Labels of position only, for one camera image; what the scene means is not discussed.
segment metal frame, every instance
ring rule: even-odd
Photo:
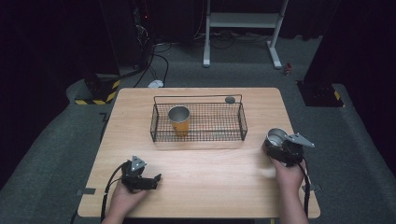
[[[267,41],[274,67],[282,68],[282,63],[277,56],[275,44],[282,26],[285,11],[289,0],[283,0],[279,13],[258,14],[258,13],[211,13],[210,0],[207,0],[204,67],[210,66],[210,28],[211,27],[254,27],[254,28],[274,28],[272,40]]]

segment black wire basket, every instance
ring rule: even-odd
[[[168,112],[190,110],[187,134],[177,134]],[[248,133],[242,95],[155,96],[150,133],[153,142],[244,141]]]

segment paper cup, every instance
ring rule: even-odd
[[[168,118],[177,136],[186,136],[189,133],[190,110],[183,105],[176,105],[168,112]]]

